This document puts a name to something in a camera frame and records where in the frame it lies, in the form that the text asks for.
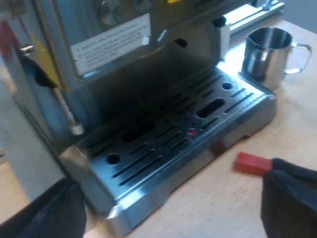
jug handle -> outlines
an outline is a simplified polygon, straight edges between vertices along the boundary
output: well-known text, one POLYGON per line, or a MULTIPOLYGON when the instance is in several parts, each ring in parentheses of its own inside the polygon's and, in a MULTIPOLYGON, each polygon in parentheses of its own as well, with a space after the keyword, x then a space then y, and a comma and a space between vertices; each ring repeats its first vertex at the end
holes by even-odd
POLYGON ((296 43, 296 42, 293 42, 292 43, 292 47, 294 48, 299 48, 299 49, 304 49, 304 50, 307 50, 309 51, 309 56, 307 58, 307 60, 305 61, 305 64, 303 65, 303 67, 301 68, 292 68, 292 69, 287 69, 285 70, 285 74, 293 74, 293 73, 300 73, 304 70, 304 68, 306 67, 308 61, 310 60, 311 56, 312 56, 312 47, 309 46, 309 45, 306 45, 306 44, 301 44, 301 43, 296 43))

warning label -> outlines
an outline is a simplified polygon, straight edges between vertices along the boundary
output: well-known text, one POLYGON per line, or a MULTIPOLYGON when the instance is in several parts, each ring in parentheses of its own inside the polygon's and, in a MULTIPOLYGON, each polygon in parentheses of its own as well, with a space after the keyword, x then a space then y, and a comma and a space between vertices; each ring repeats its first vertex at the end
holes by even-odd
POLYGON ((88 73, 140 46, 147 45, 150 36, 150 14, 145 14, 71 46, 78 74, 88 73))

yellow label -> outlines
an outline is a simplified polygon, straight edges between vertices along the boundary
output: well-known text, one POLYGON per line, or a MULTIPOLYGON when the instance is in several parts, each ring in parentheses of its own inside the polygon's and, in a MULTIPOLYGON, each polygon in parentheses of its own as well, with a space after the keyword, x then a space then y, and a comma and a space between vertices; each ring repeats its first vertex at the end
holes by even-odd
POLYGON ((52 81, 57 87, 61 88, 61 83, 58 78, 52 57, 50 52, 43 46, 43 44, 37 39, 34 34, 31 34, 31 38, 35 44, 36 50, 36 62, 41 66, 42 70, 47 74, 50 81, 52 81))
POLYGON ((167 0, 168 4, 176 3, 182 0, 167 0))

espresso machine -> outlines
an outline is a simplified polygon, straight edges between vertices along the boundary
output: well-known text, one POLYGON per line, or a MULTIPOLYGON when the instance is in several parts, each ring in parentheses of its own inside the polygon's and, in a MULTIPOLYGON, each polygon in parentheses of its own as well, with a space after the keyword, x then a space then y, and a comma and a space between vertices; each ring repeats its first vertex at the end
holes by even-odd
POLYGON ((216 67, 213 22, 247 2, 2 3, 12 96, 115 235, 274 117, 271 91, 216 67))

stainless steel drip tray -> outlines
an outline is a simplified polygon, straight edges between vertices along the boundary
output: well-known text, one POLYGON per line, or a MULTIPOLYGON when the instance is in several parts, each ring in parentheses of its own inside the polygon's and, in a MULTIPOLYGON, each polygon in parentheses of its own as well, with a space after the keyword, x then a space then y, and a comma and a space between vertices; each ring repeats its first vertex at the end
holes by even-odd
POLYGON ((64 153, 62 161, 92 205, 111 214, 114 233, 124 235, 219 153, 266 125, 275 107, 269 91, 214 68, 80 141, 85 172, 73 169, 78 159, 64 153), (212 158, 197 157, 208 148, 212 158))

